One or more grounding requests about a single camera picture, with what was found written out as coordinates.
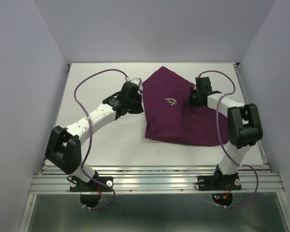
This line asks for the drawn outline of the purple surgical cloth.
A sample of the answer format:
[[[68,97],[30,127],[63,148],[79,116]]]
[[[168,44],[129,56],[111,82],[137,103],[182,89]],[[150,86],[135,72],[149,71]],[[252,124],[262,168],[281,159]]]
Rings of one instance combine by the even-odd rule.
[[[217,146],[226,144],[227,118],[206,106],[187,105],[194,84],[175,72],[160,67],[143,82],[145,138],[181,145]],[[174,106],[165,99],[177,101]]]

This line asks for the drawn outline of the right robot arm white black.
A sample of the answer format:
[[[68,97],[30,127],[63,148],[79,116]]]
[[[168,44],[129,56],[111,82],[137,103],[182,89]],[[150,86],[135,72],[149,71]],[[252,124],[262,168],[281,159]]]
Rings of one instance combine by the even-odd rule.
[[[262,137],[263,130],[258,108],[255,104],[234,101],[227,94],[213,91],[209,77],[196,77],[196,85],[190,89],[188,106],[206,106],[216,111],[216,116],[227,118],[228,146],[213,175],[197,177],[195,188],[200,191],[240,190],[238,170],[246,153]]]

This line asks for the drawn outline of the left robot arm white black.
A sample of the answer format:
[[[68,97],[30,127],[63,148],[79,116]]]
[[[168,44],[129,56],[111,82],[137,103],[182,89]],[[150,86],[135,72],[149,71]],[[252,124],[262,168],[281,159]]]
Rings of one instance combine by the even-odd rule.
[[[142,80],[134,78],[123,84],[122,89],[107,97],[90,114],[66,127],[51,130],[45,158],[69,176],[69,181],[86,191],[97,191],[105,185],[99,174],[86,164],[81,147],[92,141],[93,134],[125,114],[141,114]]]

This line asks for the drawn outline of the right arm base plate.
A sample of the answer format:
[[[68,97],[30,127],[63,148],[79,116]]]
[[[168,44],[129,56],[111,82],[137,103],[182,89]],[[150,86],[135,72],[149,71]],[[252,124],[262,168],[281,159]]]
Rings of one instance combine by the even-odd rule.
[[[197,177],[197,182],[194,184],[195,189],[200,191],[223,191],[229,189],[231,190],[241,190],[242,186],[239,183],[235,183],[239,180],[239,177],[226,175],[223,177],[214,177],[213,175],[201,175]]]

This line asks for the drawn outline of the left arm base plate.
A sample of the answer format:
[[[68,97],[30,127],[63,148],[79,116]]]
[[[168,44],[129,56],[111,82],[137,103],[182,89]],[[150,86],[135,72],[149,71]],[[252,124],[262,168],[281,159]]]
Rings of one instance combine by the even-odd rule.
[[[88,183],[76,176],[69,175],[66,179],[70,182],[70,192],[111,192],[108,186],[102,186],[92,180]]]

